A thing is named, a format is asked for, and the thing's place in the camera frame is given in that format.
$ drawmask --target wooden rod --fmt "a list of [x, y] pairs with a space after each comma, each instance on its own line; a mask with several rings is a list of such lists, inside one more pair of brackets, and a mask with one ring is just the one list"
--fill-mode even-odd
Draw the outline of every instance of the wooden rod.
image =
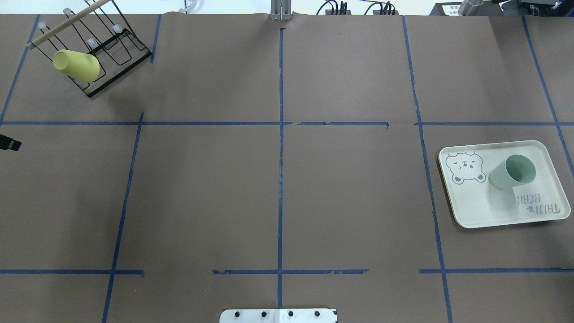
[[66, 29], [67, 27], [70, 27], [74, 22], [84, 18], [85, 16], [89, 15], [90, 13], [92, 13], [97, 8], [105, 5], [106, 3], [110, 2], [110, 1], [111, 0], [98, 0], [98, 1], [96, 1], [91, 6], [85, 8], [84, 10], [78, 12], [75, 15], [72, 15], [69, 19], [62, 22], [58, 26], [55, 26], [54, 28], [52, 28], [52, 30], [50, 30], [47, 33], [43, 34], [42, 36], [34, 39], [32, 42], [28, 43], [26, 46], [30, 49], [34, 49], [35, 47], [40, 46], [44, 41], [47, 41], [48, 39], [57, 35], [62, 30]]

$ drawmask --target bear drawing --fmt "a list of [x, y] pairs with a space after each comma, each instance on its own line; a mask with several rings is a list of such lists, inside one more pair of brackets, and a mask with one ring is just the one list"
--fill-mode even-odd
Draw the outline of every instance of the bear drawing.
[[446, 163], [451, 170], [452, 181], [456, 184], [462, 184], [465, 180], [476, 180], [479, 183], [486, 180], [486, 175], [482, 172], [482, 158], [475, 152], [459, 152], [454, 155], [449, 153]]

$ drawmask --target tray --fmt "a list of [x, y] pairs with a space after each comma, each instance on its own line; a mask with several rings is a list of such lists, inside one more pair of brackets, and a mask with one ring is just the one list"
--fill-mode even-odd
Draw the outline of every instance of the tray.
[[[501, 190], [488, 181], [488, 175], [510, 155], [528, 157], [537, 175], [530, 184]], [[539, 141], [446, 147], [439, 153], [439, 165], [453, 215], [464, 228], [560, 220], [570, 215], [554, 164]]]

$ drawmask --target white background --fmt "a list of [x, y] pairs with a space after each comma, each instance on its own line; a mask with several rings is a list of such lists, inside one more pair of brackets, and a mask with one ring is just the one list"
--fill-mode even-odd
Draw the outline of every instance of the white background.
[[[115, 0], [115, 2], [120, 10], [126, 14], [158, 14], [178, 11], [184, 7], [184, 0]], [[292, 9], [298, 13], [316, 14], [323, 2], [324, 0], [292, 0]], [[347, 0], [346, 2], [348, 3], [348, 10], [351, 10], [353, 14], [363, 14], [371, 5], [370, 2], [360, 0]], [[392, 4], [402, 15], [422, 16], [427, 16], [436, 2], [448, 2], [448, 0], [392, 0]], [[0, 0], [0, 13], [9, 14], [61, 14], [66, 7], [78, 12], [86, 7], [86, 4], [83, 0]], [[270, 9], [270, 0], [198, 0], [192, 13], [269, 13]]]

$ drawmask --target blue line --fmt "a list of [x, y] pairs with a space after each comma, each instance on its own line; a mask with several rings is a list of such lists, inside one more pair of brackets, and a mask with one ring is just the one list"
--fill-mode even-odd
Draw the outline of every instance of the blue line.
[[106, 303], [104, 305], [104, 314], [102, 316], [102, 323], [106, 323], [107, 314], [108, 314], [108, 311], [110, 309], [111, 292], [112, 292], [112, 289], [114, 288], [115, 269], [118, 265], [119, 246], [122, 242], [123, 224], [126, 221], [127, 198], [130, 195], [131, 180], [133, 179], [133, 175], [134, 175], [135, 156], [138, 153], [139, 136], [142, 132], [142, 120], [143, 120], [143, 118], [144, 118], [144, 113], [142, 112], [141, 116], [139, 117], [138, 132], [135, 135], [134, 152], [131, 156], [130, 173], [129, 173], [129, 176], [127, 177], [126, 194], [123, 198], [122, 216], [119, 220], [118, 238], [115, 241], [114, 260], [112, 261], [112, 265], [111, 265], [110, 281], [108, 283], [108, 291], [106, 294]]
[[573, 268], [453, 268], [453, 269], [421, 269], [420, 274], [506, 274], [506, 273], [530, 273], [530, 272], [550, 272], [569, 274], [574, 273]]
[[[110, 275], [111, 270], [72, 270], [72, 269], [0, 269], [2, 275]], [[116, 275], [140, 275], [143, 270], [118, 270]]]
[[419, 124], [423, 126], [556, 126], [554, 122], [417, 122], [414, 125]]
[[[431, 182], [431, 171], [429, 169], [429, 163], [428, 163], [428, 158], [426, 155], [426, 145], [425, 145], [425, 139], [424, 139], [424, 133], [422, 131], [422, 118], [421, 118], [421, 110], [420, 107], [418, 105], [418, 98], [417, 98], [417, 92], [414, 88], [414, 70], [413, 70], [413, 60], [410, 54], [410, 45], [409, 45], [409, 34], [406, 28], [406, 19], [405, 16], [402, 16], [402, 26], [404, 29], [404, 33], [405, 33], [405, 45], [406, 45], [406, 54], [407, 57], [409, 59], [409, 71], [410, 71], [410, 82], [413, 88], [413, 98], [414, 98], [414, 105], [417, 108], [417, 121], [418, 121], [418, 131], [420, 133], [420, 137], [421, 137], [421, 146], [422, 146], [422, 156], [425, 162], [425, 171], [426, 171], [426, 183], [428, 185], [428, 190], [430, 193], [430, 201], [432, 203], [432, 216], [433, 216], [433, 220], [435, 221], [435, 238], [436, 238], [436, 247], [439, 253], [439, 262], [440, 262], [440, 268], [441, 270], [444, 271], [444, 257], [443, 257], [443, 246], [442, 243], [440, 241], [440, 231], [439, 231], [439, 221], [437, 219], [436, 216], [436, 207], [435, 207], [435, 195], [433, 193], [433, 189], [432, 189], [432, 182]], [[451, 311], [451, 299], [450, 296], [448, 294], [448, 283], [447, 283], [447, 275], [445, 272], [442, 272], [441, 274], [442, 279], [443, 279], [443, 292], [444, 292], [444, 301], [445, 301], [445, 305], [447, 307], [447, 317], [448, 317], [448, 322], [452, 323], [452, 311]]]
[[132, 121], [6, 121], [4, 122], [5, 125], [79, 125], [79, 126], [93, 126], [93, 125], [139, 125], [139, 122], [132, 122]]
[[[38, 20], [40, 20], [40, 15], [36, 15], [36, 20], [34, 22], [34, 27], [32, 27], [32, 31], [30, 32], [30, 37], [28, 37], [28, 43], [32, 41], [32, 37], [34, 36], [34, 32], [36, 31], [36, 26], [38, 26]], [[2, 125], [2, 121], [4, 121], [4, 116], [6, 115], [6, 110], [8, 109], [8, 105], [10, 104], [10, 99], [12, 99], [12, 93], [14, 93], [14, 87], [16, 86], [16, 81], [18, 80], [18, 76], [20, 75], [20, 71], [22, 70], [22, 66], [24, 65], [24, 60], [26, 59], [26, 54], [28, 54], [28, 47], [24, 47], [24, 53], [22, 54], [22, 58], [20, 58], [20, 64], [16, 69], [16, 74], [14, 75], [14, 79], [12, 80], [12, 85], [10, 86], [10, 91], [8, 91], [8, 96], [6, 97], [6, 102], [4, 103], [4, 108], [2, 109], [2, 113], [0, 114], [0, 125]]]
[[157, 36], [160, 34], [161, 15], [157, 15], [156, 37], [153, 39], [152, 58], [149, 62], [153, 64], [153, 59], [156, 57]]
[[388, 122], [301, 122], [298, 126], [386, 126]]
[[235, 122], [235, 121], [146, 121], [145, 126], [279, 126], [280, 122]]
[[[362, 275], [368, 269], [283, 269], [282, 275]], [[276, 275], [275, 269], [227, 269], [224, 271], [212, 270], [214, 275]]]
[[283, 33], [279, 31], [279, 207], [277, 224], [277, 308], [283, 307]]
[[536, 71], [538, 72], [538, 77], [540, 78], [540, 83], [542, 83], [542, 89], [544, 90], [544, 95], [546, 96], [546, 101], [550, 107], [550, 112], [552, 113], [552, 118], [554, 118], [554, 123], [556, 124], [556, 130], [558, 131], [558, 136], [560, 142], [562, 143], [562, 149], [566, 154], [566, 160], [568, 161], [568, 166], [570, 167], [570, 173], [574, 177], [574, 165], [572, 164], [572, 159], [570, 158], [570, 153], [568, 152], [568, 147], [566, 147], [566, 142], [564, 141], [564, 136], [562, 135], [562, 129], [560, 129], [560, 124], [558, 123], [558, 117], [556, 116], [556, 111], [554, 110], [554, 105], [550, 99], [550, 94], [548, 93], [548, 88], [546, 87], [546, 82], [544, 81], [544, 76], [540, 70], [540, 65], [538, 64], [538, 59], [536, 58], [536, 53], [534, 51], [534, 46], [532, 46], [532, 40], [530, 39], [530, 32], [528, 31], [528, 25], [526, 23], [526, 17], [522, 16], [522, 25], [524, 26], [524, 33], [526, 34], [526, 40], [528, 41], [528, 46], [530, 47], [530, 53], [532, 53], [532, 59], [534, 60], [534, 65], [536, 65]]

